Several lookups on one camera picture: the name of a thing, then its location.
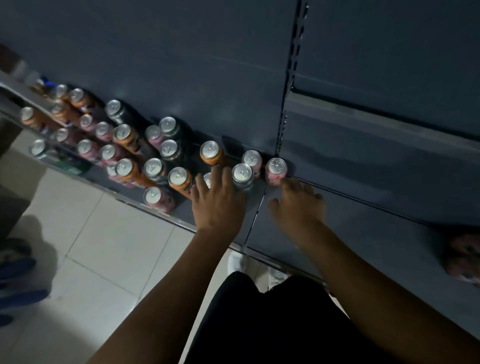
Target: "tile grout line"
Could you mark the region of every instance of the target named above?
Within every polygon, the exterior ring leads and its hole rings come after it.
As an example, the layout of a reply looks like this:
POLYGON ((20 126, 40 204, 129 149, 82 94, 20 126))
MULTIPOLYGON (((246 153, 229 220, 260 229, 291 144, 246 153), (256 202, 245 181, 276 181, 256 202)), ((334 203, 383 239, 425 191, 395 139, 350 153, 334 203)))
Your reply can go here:
POLYGON ((145 287, 147 286, 148 281, 150 280, 150 277, 152 276, 153 271, 155 270, 155 267, 156 267, 158 261, 160 260, 160 257, 162 256, 162 253, 163 253, 163 251, 165 250, 165 247, 167 246, 168 241, 170 240, 170 236, 172 236, 173 230, 174 230, 175 228, 176 228, 176 226, 173 224, 173 229, 172 229, 172 231, 170 232, 170 234, 168 235, 167 242, 166 242, 165 245, 163 246, 162 251, 160 252, 160 255, 159 255, 158 258, 156 259, 155 265, 153 266, 153 269, 152 269, 152 271, 150 272, 150 275, 148 276, 147 281, 145 282, 144 287, 142 288, 142 292, 140 293, 140 296, 138 297, 138 301, 137 301, 137 303, 135 304, 135 306, 138 305, 138 303, 140 302, 140 300, 141 300, 141 298, 142 298, 142 294, 143 294, 144 291, 145 291, 145 287))
POLYGON ((95 275, 97 275, 97 276, 101 277, 102 279, 105 279, 105 280, 107 280, 108 282, 110 282, 110 283, 113 283, 113 284, 114 284, 114 285, 116 285, 117 287, 121 288, 123 291, 125 291, 125 292, 127 292, 127 293, 131 294, 133 297, 137 297, 137 295, 136 295, 135 293, 133 293, 133 292, 130 292, 129 290, 126 290, 125 288, 123 288, 123 287, 122 287, 122 286, 120 286, 119 284, 117 284, 117 283, 115 283, 115 282, 113 282, 113 281, 109 280, 108 278, 105 278, 104 276, 102 276, 102 275, 98 274, 98 273, 97 273, 97 272, 95 272, 94 270, 91 270, 89 267, 86 267, 86 266, 84 266, 82 263, 79 263, 79 262, 77 262, 75 259, 72 259, 72 258, 70 258, 69 256, 66 256, 66 257, 65 257, 65 259, 69 259, 69 260, 71 260, 72 262, 74 262, 74 263, 76 263, 76 264, 78 264, 78 265, 82 266, 83 268, 85 268, 85 269, 89 270, 90 272, 92 272, 92 273, 94 273, 95 275))
POLYGON ((78 232, 77 236, 75 237, 75 240, 74 240, 73 243, 70 245, 70 248, 68 249, 67 254, 65 254, 65 257, 68 257, 68 254, 70 254, 70 250, 72 250, 73 245, 75 244, 75 242, 77 241, 78 237, 80 236, 80 234, 81 234, 82 231, 84 230, 85 225, 86 225, 87 222, 89 221, 90 217, 92 216, 92 214, 93 214, 93 212, 95 211, 96 207, 97 207, 98 204, 100 203, 100 200, 102 199, 102 197, 103 197, 104 194, 105 194, 105 192, 102 192, 102 194, 100 195, 100 198, 99 198, 98 201, 96 202, 94 208, 92 209, 92 212, 90 212, 90 214, 88 215, 88 217, 87 217, 87 219, 85 220, 84 224, 82 225, 82 228, 80 229, 80 231, 78 232))

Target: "dark wall panel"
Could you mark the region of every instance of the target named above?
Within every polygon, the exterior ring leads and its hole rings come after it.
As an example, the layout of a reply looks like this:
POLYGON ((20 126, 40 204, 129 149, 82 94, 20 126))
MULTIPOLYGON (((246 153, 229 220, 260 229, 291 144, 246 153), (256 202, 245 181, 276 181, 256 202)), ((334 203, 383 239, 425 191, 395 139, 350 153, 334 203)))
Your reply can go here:
POLYGON ((274 153, 295 2, 9 1, 0 40, 57 82, 274 153))
MULTIPOLYGON (((480 295, 442 268, 444 237, 418 224, 322 189, 326 224, 354 252, 434 309, 480 339, 480 295)), ((267 208, 280 190, 268 187, 247 247, 318 275, 313 264, 285 235, 267 208)))
POLYGON ((309 1, 295 87, 480 137, 480 3, 309 1))
POLYGON ((289 112, 290 174, 413 219, 480 225, 478 165, 289 112))

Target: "person's right hand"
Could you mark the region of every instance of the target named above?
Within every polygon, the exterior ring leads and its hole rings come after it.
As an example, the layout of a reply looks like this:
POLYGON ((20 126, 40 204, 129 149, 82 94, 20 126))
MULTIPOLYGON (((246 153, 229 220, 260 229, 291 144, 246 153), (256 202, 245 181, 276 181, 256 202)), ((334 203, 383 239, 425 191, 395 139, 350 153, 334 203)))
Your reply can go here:
POLYGON ((313 187, 302 184, 296 178, 281 181, 282 197, 268 203, 272 218, 296 244, 301 244, 303 234, 323 225, 325 205, 321 194, 313 187))

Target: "foot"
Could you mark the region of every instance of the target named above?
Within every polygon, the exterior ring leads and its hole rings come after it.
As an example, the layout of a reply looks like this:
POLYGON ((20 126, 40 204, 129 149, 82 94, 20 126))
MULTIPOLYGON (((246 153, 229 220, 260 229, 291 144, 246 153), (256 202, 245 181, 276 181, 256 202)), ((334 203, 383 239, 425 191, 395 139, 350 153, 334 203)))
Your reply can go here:
POLYGON ((268 290, 271 290, 277 284, 282 283, 288 278, 288 274, 282 273, 279 270, 268 267, 268 290))
POLYGON ((247 256, 235 251, 230 252, 230 255, 228 256, 227 272, 228 275, 232 274, 233 272, 246 273, 247 256))

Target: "can top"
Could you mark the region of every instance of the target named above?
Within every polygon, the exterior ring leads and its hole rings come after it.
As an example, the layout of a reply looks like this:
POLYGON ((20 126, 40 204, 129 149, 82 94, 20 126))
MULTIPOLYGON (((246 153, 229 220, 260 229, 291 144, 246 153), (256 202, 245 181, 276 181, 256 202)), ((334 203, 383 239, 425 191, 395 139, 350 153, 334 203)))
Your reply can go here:
POLYGON ((145 136, 147 139, 157 139, 161 135, 160 127, 158 125, 150 125, 145 130, 145 136))
POLYGON ((118 100, 110 100, 105 106, 105 111, 108 116, 113 116, 121 109, 121 102, 118 100))
POLYGON ((129 158, 120 159, 120 162, 117 164, 117 173, 122 177, 125 177, 127 174, 129 174, 132 169, 133 163, 129 158))
POLYGON ((55 97, 56 98, 63 98, 67 95, 68 86, 67 85, 57 85, 55 86, 55 97))
POLYGON ((166 118, 160 120, 158 125, 160 126, 162 133, 169 133, 175 129, 177 126, 177 121, 173 117, 167 116, 166 118))
POLYGON ((81 88, 75 88, 68 94, 71 102, 78 102, 84 97, 84 91, 81 88))
POLYGON ((100 148, 100 155, 103 160, 109 160, 115 155, 115 146, 113 144, 107 144, 100 148))
POLYGON ((162 171, 163 163, 158 158, 150 158, 145 162, 144 171, 148 177, 155 177, 162 171))
POLYGON ((200 153, 202 153, 205 158, 215 157, 218 154, 219 150, 220 147, 213 140, 209 140, 208 142, 203 143, 200 147, 200 153))
POLYGON ((287 169, 287 164, 282 158, 272 158, 268 162, 268 170, 273 174, 282 174, 287 169))
POLYGON ((20 110, 20 118, 22 121, 28 120, 33 116, 33 108, 27 106, 26 108, 22 108, 20 110))
POLYGON ((179 148, 177 142, 172 139, 168 139, 160 144, 160 155, 162 157, 171 157, 177 152, 179 148))
POLYGON ((247 166, 254 167, 262 160, 262 157, 256 150, 247 150, 241 160, 247 166))
POLYGON ((184 167, 175 167, 168 174, 168 182, 174 186, 180 186, 187 180, 188 173, 184 167))
POLYGON ((158 187, 147 188, 144 194, 145 202, 156 204, 162 198, 162 191, 158 187))
POLYGON ((247 182, 252 175, 252 168, 245 163, 239 163, 232 169, 232 177, 236 182, 247 182))
POLYGON ((107 174, 109 176, 115 177, 117 175, 117 164, 118 162, 112 162, 107 165, 107 174))
POLYGON ((63 142, 65 139, 68 138, 68 129, 67 128, 60 128, 55 132, 55 139, 57 142, 63 142))
POLYGON ((63 101, 57 101, 52 106, 51 110, 52 110, 52 114, 60 114, 64 109, 65 109, 65 105, 63 104, 63 101))
POLYGON ((33 156, 38 156, 39 154, 43 153, 45 148, 47 147, 47 143, 43 139, 37 139, 33 142, 32 147, 30 148, 30 153, 33 156))
POLYGON ((210 172, 204 174, 204 181, 208 188, 210 188, 212 182, 210 181, 210 172))
POLYGON ((100 136, 105 135, 109 131, 109 129, 110 129, 110 124, 107 123, 106 121, 101 121, 96 126, 95 134, 100 136))
POLYGON ((77 151, 80 154, 85 154, 88 153, 90 150, 92 150, 92 141, 89 139, 84 139, 78 142, 77 144, 77 151))
POLYGON ((121 124, 115 128, 115 138, 117 140, 123 140, 128 138, 132 128, 127 124, 121 124))
POLYGON ((90 114, 85 114, 80 117, 80 125, 84 128, 90 126, 93 122, 93 117, 90 114))

